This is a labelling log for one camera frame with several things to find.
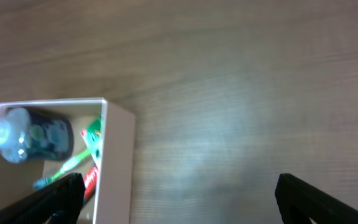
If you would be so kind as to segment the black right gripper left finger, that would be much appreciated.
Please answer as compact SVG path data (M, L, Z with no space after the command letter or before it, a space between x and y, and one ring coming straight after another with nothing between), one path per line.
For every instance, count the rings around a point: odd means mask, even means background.
M84 194L83 176L68 174L0 210L0 224L76 223Z

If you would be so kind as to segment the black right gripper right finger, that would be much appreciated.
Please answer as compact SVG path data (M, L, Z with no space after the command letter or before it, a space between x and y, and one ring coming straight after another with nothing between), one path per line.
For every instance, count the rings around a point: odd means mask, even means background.
M358 210L292 174L280 174L275 198L284 224L358 224Z

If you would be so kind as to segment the red Colgate toothpaste tube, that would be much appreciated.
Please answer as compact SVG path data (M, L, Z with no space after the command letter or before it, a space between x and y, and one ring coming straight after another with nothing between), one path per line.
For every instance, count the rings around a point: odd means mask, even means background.
M99 170L97 166L93 166L85 175L83 181L85 185L84 201L87 202L95 193L98 181Z

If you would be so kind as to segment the green toothbrush with cap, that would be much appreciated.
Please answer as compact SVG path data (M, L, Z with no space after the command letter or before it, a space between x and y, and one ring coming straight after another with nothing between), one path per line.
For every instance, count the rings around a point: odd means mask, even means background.
M61 168L55 174L36 180L33 183L33 189L35 190L42 189L47 185L51 184L52 182L58 180L63 174L66 174L68 171L71 171L74 168L76 168L79 164L85 161L90 155L91 155L91 151L89 149L85 149L83 152L70 157L69 160L63 163Z

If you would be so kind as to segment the green soap packet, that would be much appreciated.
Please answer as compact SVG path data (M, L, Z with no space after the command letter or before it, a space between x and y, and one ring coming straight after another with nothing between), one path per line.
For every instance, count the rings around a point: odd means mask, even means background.
M80 135L83 138L87 149L90 151L91 157L97 167L101 165L101 127L102 118L99 115L92 123L90 123L85 129L80 131Z

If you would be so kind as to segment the bottle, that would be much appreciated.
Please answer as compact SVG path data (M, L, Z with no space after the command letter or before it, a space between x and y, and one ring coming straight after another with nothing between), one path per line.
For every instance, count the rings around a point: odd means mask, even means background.
M10 163L64 161L73 152L69 120L27 108L13 108L0 118L0 154Z

